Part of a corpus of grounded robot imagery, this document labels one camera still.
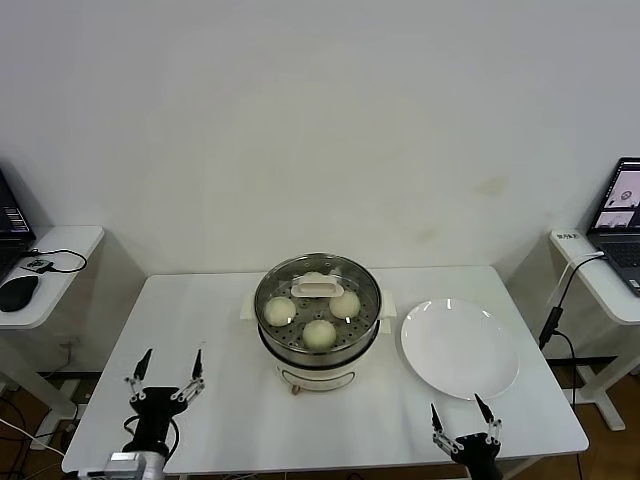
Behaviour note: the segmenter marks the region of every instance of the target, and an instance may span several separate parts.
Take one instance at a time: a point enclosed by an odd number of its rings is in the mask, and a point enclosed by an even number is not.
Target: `laptop keyboard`
[[[603,243],[600,248],[622,268],[640,267],[640,243]]]

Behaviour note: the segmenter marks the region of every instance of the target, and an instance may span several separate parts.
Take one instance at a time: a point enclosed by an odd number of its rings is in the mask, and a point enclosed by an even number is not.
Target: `white plate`
[[[402,324],[402,348],[422,379],[448,395],[488,399],[518,376],[515,342],[497,318],[465,300],[445,298],[415,307]]]

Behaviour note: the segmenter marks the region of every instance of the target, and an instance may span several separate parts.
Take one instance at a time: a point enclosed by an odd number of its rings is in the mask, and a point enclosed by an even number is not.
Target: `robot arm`
[[[438,412],[431,404],[431,422],[435,433],[433,442],[456,463],[467,467],[473,480],[501,480],[502,473],[496,467],[500,451],[502,420],[495,419],[489,407],[476,395],[476,401],[487,422],[486,433],[475,433],[451,440],[444,432]]]
[[[184,412],[193,400],[204,390],[202,378],[202,352],[199,350],[193,366],[191,380],[180,390],[177,387],[146,387],[142,381],[151,359],[151,349],[138,362],[133,377],[125,378],[133,395],[129,400],[136,412],[127,424],[137,419],[133,439],[121,452],[112,453],[103,470],[81,470],[81,480],[162,480],[164,466],[177,448],[178,427],[175,415]],[[169,450],[166,445],[169,425],[175,429],[176,444]]]

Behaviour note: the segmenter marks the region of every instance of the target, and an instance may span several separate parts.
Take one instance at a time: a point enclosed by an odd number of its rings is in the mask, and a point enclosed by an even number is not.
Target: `laptop screen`
[[[640,233],[640,158],[622,158],[590,232]]]

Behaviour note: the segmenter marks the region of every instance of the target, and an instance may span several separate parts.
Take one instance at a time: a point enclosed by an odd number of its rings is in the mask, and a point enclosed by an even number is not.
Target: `table leg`
[[[80,380],[65,380],[59,391],[67,398],[71,398],[76,392],[76,388],[78,388],[79,384]],[[42,443],[32,441],[31,450],[44,450],[45,447],[42,444],[44,443],[45,445],[49,445],[51,443],[51,440],[53,439],[53,435],[45,434],[49,432],[55,432],[58,429],[58,424],[62,420],[80,420],[84,415],[85,410],[87,409],[87,404],[80,403],[78,404],[77,408],[78,411],[74,411],[74,415],[71,416],[62,415],[55,410],[50,410],[47,416],[44,417],[44,420],[42,420],[42,423],[40,423],[38,431],[36,432],[36,436]]]
[[[75,404],[57,388],[34,372],[22,356],[3,338],[0,338],[0,368],[9,380],[30,392],[60,415],[73,418]]]
[[[578,373],[585,384],[582,388],[576,390],[576,404],[595,404],[611,430],[624,430],[626,428],[624,421],[607,395],[607,390],[631,372],[639,363],[638,336],[631,335],[618,357],[597,375],[593,373],[590,367],[578,367]],[[563,392],[567,399],[571,401],[571,389],[565,388]]]

